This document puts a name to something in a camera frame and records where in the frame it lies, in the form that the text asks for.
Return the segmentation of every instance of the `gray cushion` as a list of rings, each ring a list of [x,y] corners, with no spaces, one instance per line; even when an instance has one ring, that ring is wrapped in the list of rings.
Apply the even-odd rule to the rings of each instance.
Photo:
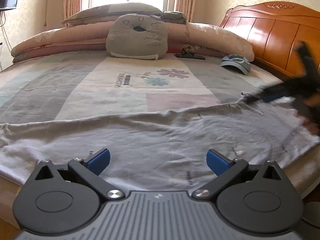
[[[154,15],[123,15],[111,27],[106,47],[113,57],[158,59],[168,50],[167,29]]]
[[[162,15],[162,11],[152,5],[140,2],[127,2],[89,8],[70,16],[62,23],[68,23],[72,26],[77,26],[98,22],[115,21],[119,16],[126,15],[128,13],[157,16]]]

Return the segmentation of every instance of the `silver bolt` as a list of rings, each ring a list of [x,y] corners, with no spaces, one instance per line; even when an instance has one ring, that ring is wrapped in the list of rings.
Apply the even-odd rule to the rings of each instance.
[[[124,196],[124,193],[118,189],[113,189],[108,191],[107,196],[109,198],[117,199],[117,198],[122,198]]]
[[[207,190],[207,189],[197,189],[197,190],[195,191],[195,195],[196,195],[197,197],[205,198],[205,197],[209,197],[210,192],[209,192],[209,190]]]

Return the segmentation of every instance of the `blue cap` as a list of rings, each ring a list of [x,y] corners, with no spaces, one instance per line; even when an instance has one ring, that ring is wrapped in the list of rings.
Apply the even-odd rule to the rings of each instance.
[[[251,70],[251,64],[249,60],[243,56],[240,55],[229,55],[222,59],[222,62],[220,63],[221,67],[224,66],[233,66],[241,70],[241,72],[245,75],[249,74],[249,71]]]

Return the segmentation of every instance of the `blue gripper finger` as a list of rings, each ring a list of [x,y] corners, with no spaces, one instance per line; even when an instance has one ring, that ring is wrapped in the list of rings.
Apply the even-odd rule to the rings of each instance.
[[[92,171],[97,176],[103,172],[103,170],[110,163],[110,152],[107,148],[103,148],[83,161],[83,166]]]
[[[217,175],[228,170],[234,162],[214,149],[207,152],[207,165]]]

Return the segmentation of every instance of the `human hand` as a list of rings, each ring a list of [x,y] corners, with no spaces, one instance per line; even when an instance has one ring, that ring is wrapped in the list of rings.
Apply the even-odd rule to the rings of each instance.
[[[316,93],[310,98],[303,101],[307,106],[319,106],[320,105],[320,93]],[[310,119],[308,119],[305,116],[302,116],[301,114],[297,113],[297,117],[303,118],[302,125],[311,133],[312,135],[319,135],[320,134],[320,127],[318,124],[312,122]]]

